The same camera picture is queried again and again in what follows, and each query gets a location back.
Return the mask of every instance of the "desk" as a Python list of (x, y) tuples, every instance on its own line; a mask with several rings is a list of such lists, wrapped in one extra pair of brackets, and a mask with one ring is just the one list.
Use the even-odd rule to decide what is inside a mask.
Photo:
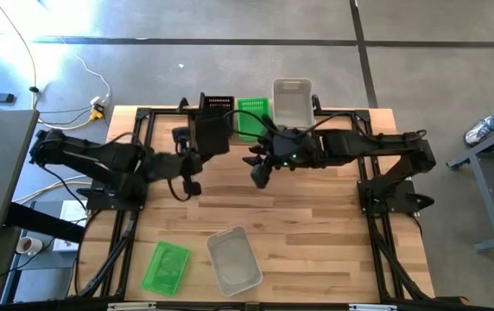
[[(137, 106), (115, 107), (107, 140), (132, 131)], [(392, 110), (370, 110), (375, 133), (395, 133)], [(152, 147), (174, 152), (171, 130), (184, 126), (185, 116), (159, 116)], [(334, 118), (322, 128), (350, 129), (351, 122)], [(365, 216), (358, 210), (356, 162), (339, 168), (280, 170), (272, 173), (266, 189), (257, 189), (250, 167), (241, 161), (247, 145), (232, 145), (196, 176), (203, 194), (188, 202), (175, 200), (167, 183), (151, 185), (136, 230), (127, 301), (265, 301), (265, 302), (376, 302), (376, 277)], [(380, 159), (382, 171), (398, 157)], [(179, 182), (174, 182), (181, 189)], [(397, 256), (423, 292), (433, 296), (421, 236), (415, 222), (391, 214)], [(107, 256), (114, 212), (102, 212), (91, 223), (79, 259), (83, 288)], [(263, 283), (232, 297), (219, 293), (206, 249), (206, 238), (235, 225), (248, 232), (263, 270)], [(143, 275), (157, 241), (188, 248), (191, 256), (175, 297), (141, 288)], [(116, 263), (112, 286), (121, 263)], [(393, 293), (390, 269), (385, 267)]]

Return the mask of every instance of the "gray floor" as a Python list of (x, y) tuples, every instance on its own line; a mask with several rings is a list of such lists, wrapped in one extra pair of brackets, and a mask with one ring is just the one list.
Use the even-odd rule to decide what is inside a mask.
[[(0, 3), (29, 37), (355, 39), (348, 0), (44, 0), (49, 13), (33, 0)], [(358, 0), (358, 6), (368, 40), (494, 41), (494, 0)], [(13, 34), (1, 14), (0, 33)], [(274, 78), (292, 76), (310, 78), (323, 105), (368, 105), (357, 48), (62, 44), (31, 48), (38, 86), (44, 92), (40, 111), (81, 107), (105, 94), (105, 86), (85, 72), (72, 53), (105, 76), (113, 88), (114, 105), (175, 105), (182, 97), (195, 102), (201, 91), (269, 96)], [(494, 111), (494, 49), (369, 48), (368, 54), (379, 106), (394, 109), (400, 130), (427, 129), (439, 163), (431, 173), (415, 178), (417, 189), (436, 199), (421, 217), (436, 294), (464, 295), (474, 304), (494, 306), (494, 251), (477, 254), (472, 248), (493, 237), (472, 171), (454, 173), (442, 164), (464, 149), (462, 133)], [(0, 92), (18, 97), (13, 105), (0, 108), (29, 108), (31, 77), (22, 44), (13, 35), (0, 35)], [(64, 122), (74, 116), (45, 118)], [(105, 123), (97, 121), (69, 134), (103, 140), (106, 130)], [(65, 177), (76, 175), (64, 168), (56, 171)], [(51, 176), (26, 164), (15, 197), (52, 182)], [(62, 189), (41, 196), (60, 199), (69, 199)], [(67, 282), (62, 274), (40, 279), (46, 284)], [(29, 295), (24, 290), (26, 277), (23, 283), (17, 300), (60, 295)]]

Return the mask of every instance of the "clear plastic container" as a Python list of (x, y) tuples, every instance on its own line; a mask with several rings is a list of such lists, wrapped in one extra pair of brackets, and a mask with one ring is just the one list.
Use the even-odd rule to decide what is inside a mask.
[(222, 295), (241, 293), (263, 281), (263, 273), (242, 226), (211, 235), (206, 247)]
[(275, 79), (272, 85), (273, 119), (278, 125), (306, 129), (314, 125), (310, 99), (313, 83), (304, 78)]

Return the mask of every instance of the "green plastic basket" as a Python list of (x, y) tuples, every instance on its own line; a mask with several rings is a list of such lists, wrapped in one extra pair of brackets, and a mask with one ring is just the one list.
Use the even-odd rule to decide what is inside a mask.
[[(237, 108), (239, 110), (252, 112), (259, 117), (268, 115), (272, 118), (270, 104), (267, 98), (244, 98), (237, 101)], [(252, 134), (260, 134), (264, 129), (260, 122), (246, 113), (237, 114), (237, 128), (242, 132)], [(255, 142), (257, 140), (256, 137), (241, 134), (239, 135), (239, 139), (243, 142)]]
[(180, 246), (159, 242), (142, 281), (142, 288), (174, 297), (186, 268), (189, 251)]

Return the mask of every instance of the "sneaker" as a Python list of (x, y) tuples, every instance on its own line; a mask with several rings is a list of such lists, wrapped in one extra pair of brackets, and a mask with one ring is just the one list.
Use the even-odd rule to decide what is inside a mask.
[(464, 134), (464, 143), (473, 147), (478, 143), (483, 142), (494, 131), (489, 127), (490, 121), (491, 117), (486, 117), (473, 125), (473, 127)]

